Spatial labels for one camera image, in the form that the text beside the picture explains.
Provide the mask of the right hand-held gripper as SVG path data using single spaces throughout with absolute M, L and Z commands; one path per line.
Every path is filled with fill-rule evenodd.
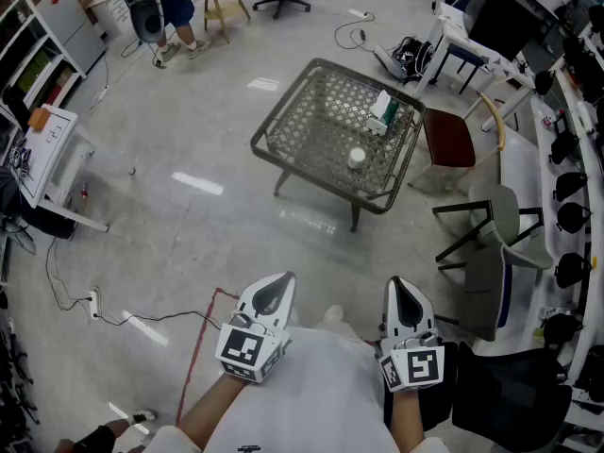
M 445 348 L 438 344 L 437 331 L 429 330 L 434 321 L 431 302 L 415 285 L 401 277 L 387 281 L 382 313 L 386 339 L 377 363 L 390 392 L 425 389 L 444 380 Z

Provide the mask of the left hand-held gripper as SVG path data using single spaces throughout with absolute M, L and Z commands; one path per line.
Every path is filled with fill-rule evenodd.
M 215 358 L 225 374 L 260 384 L 283 358 L 290 334 L 286 327 L 296 291 L 293 272 L 261 278 L 242 292 L 231 319 L 221 327 Z M 272 327 L 253 319 L 266 319 Z

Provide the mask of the person's right forearm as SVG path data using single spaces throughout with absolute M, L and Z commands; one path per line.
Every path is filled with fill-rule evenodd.
M 390 431 L 400 452 L 413 450 L 425 439 L 416 390 L 394 393 Z

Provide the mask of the person's left forearm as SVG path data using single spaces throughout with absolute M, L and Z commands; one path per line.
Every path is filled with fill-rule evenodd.
M 220 420 L 246 384 L 240 377 L 222 374 L 182 416 L 177 427 L 204 450 Z

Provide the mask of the black cabinet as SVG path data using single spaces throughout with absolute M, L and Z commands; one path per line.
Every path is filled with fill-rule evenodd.
M 538 29 L 539 18 L 523 0 L 469 0 L 463 15 L 471 41 L 512 61 Z

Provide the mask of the grey cushion blue trim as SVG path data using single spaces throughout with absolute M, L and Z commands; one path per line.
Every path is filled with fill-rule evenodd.
M 478 250 L 464 272 L 461 327 L 475 337 L 493 342 L 506 325 L 512 294 L 512 266 L 502 245 Z

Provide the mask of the person's white shirt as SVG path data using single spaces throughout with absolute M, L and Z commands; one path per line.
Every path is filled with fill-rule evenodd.
M 177 425 L 160 428 L 143 453 L 450 453 L 426 435 L 399 451 L 374 349 L 348 323 L 289 332 L 285 356 L 262 383 L 247 382 L 204 450 Z

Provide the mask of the black mesh chair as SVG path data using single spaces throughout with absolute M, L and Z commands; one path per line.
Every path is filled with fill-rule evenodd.
M 504 356 L 479 356 L 459 345 L 452 424 L 511 453 L 549 444 L 568 412 L 572 388 L 545 348 Z

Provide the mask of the wooden chair brown seat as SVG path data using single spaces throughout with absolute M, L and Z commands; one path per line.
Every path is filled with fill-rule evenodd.
M 488 108 L 494 119 L 496 143 L 490 151 L 479 158 L 466 121 L 481 104 Z M 506 146 L 506 126 L 502 116 L 492 100 L 483 92 L 478 94 L 478 99 L 463 116 L 443 110 L 427 109 L 423 129 L 430 162 L 407 183 L 410 188 L 416 190 L 420 189 L 417 185 L 418 180 L 428 176 L 433 170 L 443 169 L 441 189 L 445 192 L 458 191 L 467 176 L 491 158 L 499 156 Z

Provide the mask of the green white tissue pack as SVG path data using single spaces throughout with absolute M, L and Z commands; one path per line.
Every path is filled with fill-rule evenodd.
M 369 108 L 370 116 L 367 119 L 366 127 L 377 136 L 384 136 L 393 122 L 400 103 L 391 97 L 386 91 L 381 91 L 377 101 Z

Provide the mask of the pile of black equipment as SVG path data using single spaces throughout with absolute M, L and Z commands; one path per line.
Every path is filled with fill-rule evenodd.
M 8 315 L 8 297 L 0 288 L 0 453 L 33 451 L 31 426 L 40 421 L 28 397 L 34 381 L 25 369 L 27 358 Z

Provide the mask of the black backpack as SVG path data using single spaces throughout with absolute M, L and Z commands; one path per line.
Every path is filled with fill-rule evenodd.
M 392 50 L 385 50 L 376 44 L 372 54 L 391 76 L 407 84 L 423 77 L 434 54 L 434 47 L 430 42 L 405 37 Z

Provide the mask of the small white table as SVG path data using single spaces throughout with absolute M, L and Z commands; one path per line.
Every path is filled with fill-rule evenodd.
M 107 224 L 65 207 L 79 167 L 100 145 L 81 125 L 77 114 L 49 105 L 44 108 L 50 116 L 43 129 L 30 128 L 25 134 L 25 149 L 30 152 L 27 170 L 10 169 L 20 193 L 34 209 L 48 210 L 81 225 L 107 232 Z

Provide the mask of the blue stool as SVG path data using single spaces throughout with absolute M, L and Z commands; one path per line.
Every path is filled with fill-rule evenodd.
M 470 75 L 467 77 L 467 79 L 464 81 L 463 85 L 461 86 L 459 94 L 462 94 L 465 91 L 465 89 L 468 87 L 472 78 L 477 73 L 478 69 L 485 65 L 485 60 L 483 59 L 483 57 L 476 55 L 454 43 L 451 43 L 448 46 L 445 56 L 447 58 L 450 56 L 453 56 L 453 57 L 461 60 L 461 66 L 459 67 L 457 73 L 459 73 L 463 69 L 463 67 L 466 63 L 469 63 L 474 66 L 474 69 L 472 70 Z

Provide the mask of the white desk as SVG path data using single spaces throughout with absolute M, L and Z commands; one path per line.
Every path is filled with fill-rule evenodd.
M 464 25 L 463 13 L 459 9 L 445 3 L 437 6 L 427 42 L 434 43 L 434 54 L 412 94 L 416 99 L 424 94 L 429 81 L 436 76 L 438 68 L 445 62 L 445 54 L 450 44 L 458 45 L 487 62 L 487 77 L 478 92 L 486 92 L 492 84 L 511 79 L 520 84 L 520 88 L 498 109 L 503 120 L 513 115 L 528 97 L 534 95 L 534 73 L 531 70 L 521 73 L 513 60 L 508 60 L 495 50 L 472 41 Z

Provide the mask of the round wooden table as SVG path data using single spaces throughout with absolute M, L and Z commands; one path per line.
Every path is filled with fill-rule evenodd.
M 204 30 L 208 30 L 209 21 L 218 21 L 220 23 L 220 32 L 227 43 L 230 43 L 227 34 L 226 19 L 242 13 L 247 20 L 251 15 L 243 0 L 234 0 L 221 3 L 220 0 L 204 0 Z

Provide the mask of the white drawer cabinet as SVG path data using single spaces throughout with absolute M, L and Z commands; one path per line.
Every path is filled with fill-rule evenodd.
M 130 14 L 125 0 L 92 0 L 88 9 L 96 18 L 98 33 L 113 40 L 131 28 Z

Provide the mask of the grey chair black frame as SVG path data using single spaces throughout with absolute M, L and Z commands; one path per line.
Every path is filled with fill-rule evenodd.
M 514 191 L 503 185 L 473 185 L 468 200 L 435 207 L 432 213 L 467 211 L 471 230 L 436 256 L 441 262 L 463 245 L 478 241 L 499 245 L 512 265 L 541 271 L 551 269 L 554 259 L 545 244 L 545 217 L 540 207 L 520 208 Z

